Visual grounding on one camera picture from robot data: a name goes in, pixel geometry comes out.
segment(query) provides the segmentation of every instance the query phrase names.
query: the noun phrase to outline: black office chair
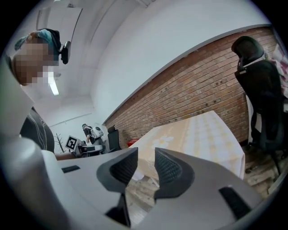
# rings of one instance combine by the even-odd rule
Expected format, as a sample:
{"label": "black office chair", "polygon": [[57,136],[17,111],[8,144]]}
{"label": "black office chair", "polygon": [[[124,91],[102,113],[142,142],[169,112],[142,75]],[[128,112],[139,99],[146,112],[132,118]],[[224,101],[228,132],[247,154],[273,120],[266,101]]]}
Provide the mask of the black office chair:
{"label": "black office chair", "polygon": [[115,129],[115,125],[108,129],[108,140],[110,149],[108,153],[112,153],[122,149],[119,145],[119,131],[118,129]]}
{"label": "black office chair", "polygon": [[[277,68],[267,60],[251,64],[264,54],[261,45],[251,37],[238,38],[232,45],[232,51],[239,57],[235,76],[249,97],[254,110],[251,120],[253,138],[251,145],[270,154],[280,174],[275,151],[282,150],[283,147],[284,112]],[[257,113],[261,115],[261,132],[255,128]]]}

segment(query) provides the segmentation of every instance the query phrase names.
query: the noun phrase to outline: yellow tablecloth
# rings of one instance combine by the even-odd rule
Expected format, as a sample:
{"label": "yellow tablecloth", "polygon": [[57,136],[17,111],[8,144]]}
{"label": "yellow tablecloth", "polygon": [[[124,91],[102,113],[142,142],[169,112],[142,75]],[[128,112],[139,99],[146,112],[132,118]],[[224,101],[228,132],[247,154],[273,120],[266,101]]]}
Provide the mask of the yellow tablecloth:
{"label": "yellow tablecloth", "polygon": [[148,177],[158,179],[154,168],[155,147],[213,161],[241,179],[244,177],[245,154],[230,129],[214,111],[155,127],[132,147],[139,149],[137,170]]}

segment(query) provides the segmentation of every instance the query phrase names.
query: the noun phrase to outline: ceiling light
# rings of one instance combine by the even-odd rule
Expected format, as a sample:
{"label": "ceiling light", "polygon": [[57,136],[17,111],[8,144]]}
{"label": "ceiling light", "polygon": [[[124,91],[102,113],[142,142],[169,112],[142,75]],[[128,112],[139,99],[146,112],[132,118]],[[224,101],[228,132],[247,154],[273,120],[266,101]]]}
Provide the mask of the ceiling light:
{"label": "ceiling light", "polygon": [[56,82],[54,79],[54,73],[53,72],[48,72],[48,82],[49,82],[50,88],[52,90],[52,93],[54,95],[59,95],[59,91],[57,89],[57,85],[56,85]]}

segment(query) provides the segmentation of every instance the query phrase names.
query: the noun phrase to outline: brick wall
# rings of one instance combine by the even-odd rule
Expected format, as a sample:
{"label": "brick wall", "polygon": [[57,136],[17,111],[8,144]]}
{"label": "brick wall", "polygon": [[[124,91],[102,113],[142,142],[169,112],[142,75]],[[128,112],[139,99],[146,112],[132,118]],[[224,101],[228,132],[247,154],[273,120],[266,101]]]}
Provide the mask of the brick wall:
{"label": "brick wall", "polygon": [[231,51],[240,36],[257,39],[271,55],[270,28],[256,28],[212,42],[182,58],[127,100],[105,123],[119,130],[120,146],[152,128],[214,110],[239,142],[248,138],[248,109],[236,80],[238,57]]}

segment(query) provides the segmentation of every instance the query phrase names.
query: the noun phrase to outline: red object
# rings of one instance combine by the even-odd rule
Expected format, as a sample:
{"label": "red object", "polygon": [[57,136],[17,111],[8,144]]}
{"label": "red object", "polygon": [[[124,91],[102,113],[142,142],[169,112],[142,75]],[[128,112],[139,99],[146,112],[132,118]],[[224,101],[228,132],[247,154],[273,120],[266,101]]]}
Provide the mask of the red object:
{"label": "red object", "polygon": [[132,140],[130,140],[128,143],[127,143],[127,145],[128,145],[128,147],[130,147],[131,145],[133,145],[136,141],[138,141],[139,139],[132,139]]}

